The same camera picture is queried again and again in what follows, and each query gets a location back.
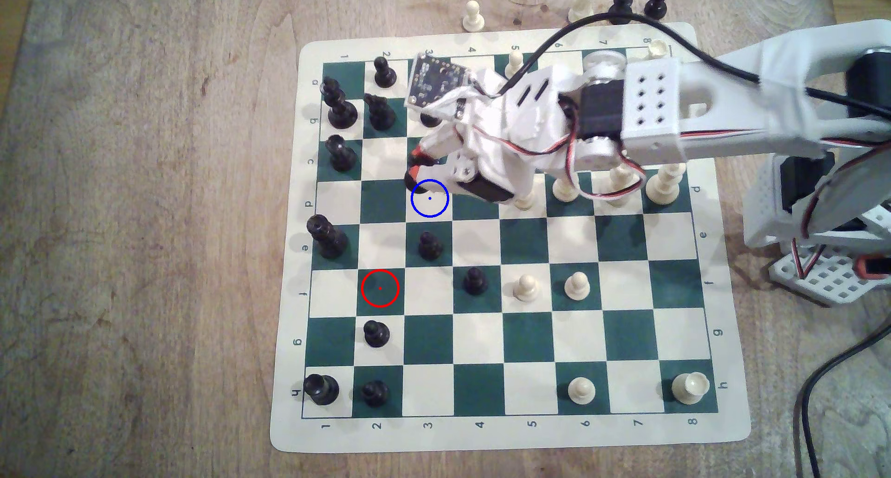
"red circle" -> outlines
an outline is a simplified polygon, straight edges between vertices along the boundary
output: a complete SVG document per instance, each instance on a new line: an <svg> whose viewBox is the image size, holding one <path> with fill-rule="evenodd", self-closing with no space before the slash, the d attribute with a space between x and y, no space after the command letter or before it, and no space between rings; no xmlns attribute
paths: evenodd
<svg viewBox="0 0 891 478"><path fill-rule="evenodd" d="M387 302L386 304L373 304L371 301L368 300L368 297L365 297L365 280L367 280L368 277L370 277L374 273L387 273L388 275L393 277L393 281L395 281L395 295L393 296L392 301ZM368 302L369 306L373 306L375 308L385 308L386 306L389 306L390 304L395 302L395 300L399 297L399 280L395 278L395 275L393 273L387 271L386 269L374 269L373 271L370 271L367 275L365 275L365 278L362 278L362 286L359 287L359 290L362 292L362 298L365 300L365 302Z"/></svg>

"dark green square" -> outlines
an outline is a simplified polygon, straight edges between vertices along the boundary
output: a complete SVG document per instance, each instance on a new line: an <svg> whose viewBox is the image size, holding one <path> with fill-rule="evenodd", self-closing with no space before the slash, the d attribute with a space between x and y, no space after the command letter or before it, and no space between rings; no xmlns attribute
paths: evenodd
<svg viewBox="0 0 891 478"><path fill-rule="evenodd" d="M607 359L659 359L652 310L604 311L603 334Z"/></svg>
<svg viewBox="0 0 891 478"><path fill-rule="evenodd" d="M654 308L702 308L699 261L651 260L650 285Z"/></svg>
<svg viewBox="0 0 891 478"><path fill-rule="evenodd" d="M372 127L371 112L368 110L368 105L365 105L362 136L364 138L406 136L408 117L405 104L405 99L387 99L387 105L395 112L395 121L393 126L386 130L375 130Z"/></svg>
<svg viewBox="0 0 891 478"><path fill-rule="evenodd" d="M452 362L452 315L406 317L406 365Z"/></svg>
<svg viewBox="0 0 891 478"><path fill-rule="evenodd" d="M353 365L355 318L311 317L306 326L306 366Z"/></svg>
<svg viewBox="0 0 891 478"><path fill-rule="evenodd" d="M406 183L403 180L363 180L359 205L362 224L406 221Z"/></svg>
<svg viewBox="0 0 891 478"><path fill-rule="evenodd" d="M554 177L550 175L544 176L544 195L547 197L545 204L547 205L548 217L594 215L594 202L581 195L569 203L558 200L551 192L553 191L554 180ZM590 193L592 191L591 172L579 172L578 185L582 188L582 191Z"/></svg>
<svg viewBox="0 0 891 478"><path fill-rule="evenodd" d="M504 313L504 362L553 361L551 313Z"/></svg>
<svg viewBox="0 0 891 478"><path fill-rule="evenodd" d="M501 312L501 267L477 266L489 282L480 295L470 295L464 290L464 277L469 267L452 268L452 307L456 313Z"/></svg>
<svg viewBox="0 0 891 478"><path fill-rule="evenodd" d="M644 170L647 174L647 179L656 175L657 170ZM681 192L677 195L677 199L672 201L667 205L659 205L650 200L647 197L646 193L641 194L643 197L643 213L674 213L680 211L693 211L690 206L690 183L687 181L687 174L684 174L684 178L681 179L681 182L678 183L678 187L681 188Z"/></svg>
<svg viewBox="0 0 891 478"><path fill-rule="evenodd" d="M666 414L702 414L718 412L718 397L715 389L715 373L712 370L712 360L710 359L674 359L660 360L659 369L662 372L662 400L665 404ZM674 377L680 374L689 374L690 372L700 372L708 377L711 387L708 393L702 395L702 400L693 405L685 405L674 399L671 392L671 382Z"/></svg>
<svg viewBox="0 0 891 478"><path fill-rule="evenodd" d="M337 226L347 235L347 249L337 258L322 257L322 249L313 242L313 270L318 269L355 269L359 267L359 226L347 224Z"/></svg>
<svg viewBox="0 0 891 478"><path fill-rule="evenodd" d="M642 215L599 215L597 227L597 259L646 260L647 241Z"/></svg>
<svg viewBox="0 0 891 478"><path fill-rule="evenodd" d="M569 398L569 383L585 377L594 383L594 399L578 405ZM557 413L560 415L600 415L609 413L609 383L605 361L557 364Z"/></svg>
<svg viewBox="0 0 891 478"><path fill-rule="evenodd" d="M498 205L496 203L490 203L466 194L452 194L449 199L452 202L452 219L454 220L498 219Z"/></svg>
<svg viewBox="0 0 891 478"><path fill-rule="evenodd" d="M591 293L581 301L573 301L566 295L566 280L581 271L588 277ZM555 311L585 311L600 309L600 270L596 262L551 264L551 307Z"/></svg>
<svg viewBox="0 0 891 478"><path fill-rule="evenodd" d="M548 261L548 219L502 219L502 264Z"/></svg>
<svg viewBox="0 0 891 478"><path fill-rule="evenodd" d="M322 76L336 79L347 100L361 100L365 95L365 62L325 63Z"/></svg>
<svg viewBox="0 0 891 478"><path fill-rule="evenodd" d="M504 364L454 366L454 415L504 415Z"/></svg>
<svg viewBox="0 0 891 478"><path fill-rule="evenodd" d="M383 381L389 388L387 403L369 407L362 399L362 386L370 381ZM353 370L353 417L402 416L402 366L356 367Z"/></svg>
<svg viewBox="0 0 891 478"><path fill-rule="evenodd" d="M435 260L418 255L420 234L429 231L443 244L443 253ZM409 222L406 224L406 267L433 267L452 265L451 222Z"/></svg>
<svg viewBox="0 0 891 478"><path fill-rule="evenodd" d="M316 180L318 182L333 182L338 180L362 180L362 141L348 140L344 144L355 151L355 165L345 172L339 172L331 167L330 153L325 149L325 142L319 142L319 161Z"/></svg>
<svg viewBox="0 0 891 478"><path fill-rule="evenodd" d="M359 292L356 296L355 313L361 317L401 315L406 307L406 270L404 267L392 269L359 269ZM384 306L378 308L372 304Z"/></svg>

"black chess piece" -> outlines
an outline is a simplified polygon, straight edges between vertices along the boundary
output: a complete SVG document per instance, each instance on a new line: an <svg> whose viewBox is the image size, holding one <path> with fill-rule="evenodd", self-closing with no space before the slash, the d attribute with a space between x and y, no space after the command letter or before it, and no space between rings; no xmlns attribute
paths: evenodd
<svg viewBox="0 0 891 478"><path fill-rule="evenodd" d="M631 13L631 3L634 0L613 0L613 5L609 7L612 13ZM609 23L614 26L628 24L631 19L609 19Z"/></svg>
<svg viewBox="0 0 891 478"><path fill-rule="evenodd" d="M668 6L665 5L665 0L650 0L643 5L643 14L651 19L661 20L666 12Z"/></svg>
<svg viewBox="0 0 891 478"><path fill-rule="evenodd" d="M337 400L340 386L330 375L310 374L303 381L303 391L317 405L330 405Z"/></svg>
<svg viewBox="0 0 891 478"><path fill-rule="evenodd" d="M464 277L464 290L470 295L480 295L489 287L489 282L485 278L479 267L471 267L467 270L467 276Z"/></svg>
<svg viewBox="0 0 891 478"><path fill-rule="evenodd" d="M325 139L325 149L331 157L331 167L339 172L348 172L355 165L355 151L347 147L343 137L334 134Z"/></svg>
<svg viewBox="0 0 891 478"><path fill-rule="evenodd" d="M389 388L384 381L370 381L362 386L362 399L369 407L380 407L389 399Z"/></svg>
<svg viewBox="0 0 891 478"><path fill-rule="evenodd" d="M387 59L378 57L374 59L374 84L381 88L390 88L395 85L395 71L389 67Z"/></svg>
<svg viewBox="0 0 891 478"><path fill-rule="evenodd" d="M306 222L306 230L319 244L322 257L337 258L349 246L347 235L328 222L324 215L310 217Z"/></svg>
<svg viewBox="0 0 891 478"><path fill-rule="evenodd" d="M368 120L372 127L379 131L385 131L395 123L395 111L387 103L386 97L377 97L365 94L365 103L368 104Z"/></svg>
<svg viewBox="0 0 891 478"><path fill-rule="evenodd" d="M365 334L365 342L373 348L383 347L389 341L389 328L380 321L366 321L362 332Z"/></svg>
<svg viewBox="0 0 891 478"><path fill-rule="evenodd" d="M443 254L443 244L434 233L424 231L420 234L418 255L425 260L436 260Z"/></svg>

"captured chess piece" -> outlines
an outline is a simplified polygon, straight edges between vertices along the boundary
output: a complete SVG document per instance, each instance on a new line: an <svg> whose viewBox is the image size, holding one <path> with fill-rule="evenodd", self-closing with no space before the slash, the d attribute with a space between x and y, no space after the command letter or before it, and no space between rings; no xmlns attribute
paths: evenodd
<svg viewBox="0 0 891 478"><path fill-rule="evenodd" d="M340 386L330 375L310 374L303 381L303 391L313 403L330 405L337 400Z"/></svg>
<svg viewBox="0 0 891 478"><path fill-rule="evenodd" d="M661 20L667 11L665 0L650 0L643 5L643 14L651 19Z"/></svg>
<svg viewBox="0 0 891 478"><path fill-rule="evenodd" d="M368 104L368 120L372 127L379 131L388 130L395 123L395 111L387 103L386 97L365 94L365 103Z"/></svg>
<svg viewBox="0 0 891 478"><path fill-rule="evenodd" d="M634 0L613 0L613 4L609 7L609 11L611 13L631 13L631 3L633 2ZM628 24L630 21L631 19L609 19L609 23L614 26Z"/></svg>
<svg viewBox="0 0 891 478"><path fill-rule="evenodd" d="M389 67L385 57L374 59L374 84L381 88L390 88L395 85L395 71Z"/></svg>
<svg viewBox="0 0 891 478"><path fill-rule="evenodd" d="M306 230L313 236L325 258L337 258L346 251L349 239L343 231L335 227L324 215L316 214L306 221Z"/></svg>
<svg viewBox="0 0 891 478"><path fill-rule="evenodd" d="M325 139L325 149L330 153L331 167L339 172L349 172L355 165L355 151L347 147L342 136L334 134Z"/></svg>

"black pawn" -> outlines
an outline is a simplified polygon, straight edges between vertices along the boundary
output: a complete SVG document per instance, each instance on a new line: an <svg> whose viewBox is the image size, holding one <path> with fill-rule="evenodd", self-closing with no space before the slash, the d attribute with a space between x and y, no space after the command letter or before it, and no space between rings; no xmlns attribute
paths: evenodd
<svg viewBox="0 0 891 478"><path fill-rule="evenodd" d="M479 267L471 267L467 270L467 276L464 277L464 290L470 295L480 295L489 287L489 282L485 279L485 273L479 270Z"/></svg>
<svg viewBox="0 0 891 478"><path fill-rule="evenodd" d="M347 235L328 222L324 215L314 215L306 222L306 230L322 249L322 257L337 258L349 245Z"/></svg>
<svg viewBox="0 0 891 478"><path fill-rule="evenodd" d="M386 97L377 97L365 94L365 103L368 104L368 120L372 127L379 131L385 131L395 123L395 111L387 103Z"/></svg>
<svg viewBox="0 0 891 478"><path fill-rule="evenodd" d="M373 348L383 347L389 341L389 328L380 321L366 321L362 331L365 333L365 342Z"/></svg>
<svg viewBox="0 0 891 478"><path fill-rule="evenodd" d="M613 5L609 7L611 13L631 13L631 3L634 0L613 0ZM614 26L628 24L631 19L609 19L609 23Z"/></svg>
<svg viewBox="0 0 891 478"><path fill-rule="evenodd" d="M424 114L423 112L420 114L420 124L427 127L428 129L437 127L439 126L439 123L442 122L443 120L437 118L436 116L430 116L429 114Z"/></svg>
<svg viewBox="0 0 891 478"><path fill-rule="evenodd" d="M325 149L331 154L331 167L339 172L348 172L355 165L355 151L348 148L342 136L334 134L325 140Z"/></svg>
<svg viewBox="0 0 891 478"><path fill-rule="evenodd" d="M378 57L374 59L374 83L381 88L390 88L395 84L395 71L389 67L387 59Z"/></svg>
<svg viewBox="0 0 891 478"><path fill-rule="evenodd" d="M362 399L369 407L380 407L389 399L389 388L383 381L370 381L362 386Z"/></svg>
<svg viewBox="0 0 891 478"><path fill-rule="evenodd" d="M665 0L650 0L646 5L643 5L643 14L651 19L661 20L665 16L665 12L668 12Z"/></svg>
<svg viewBox="0 0 891 478"><path fill-rule="evenodd" d="M310 374L303 381L303 391L317 405L330 405L340 394L340 386L330 375Z"/></svg>

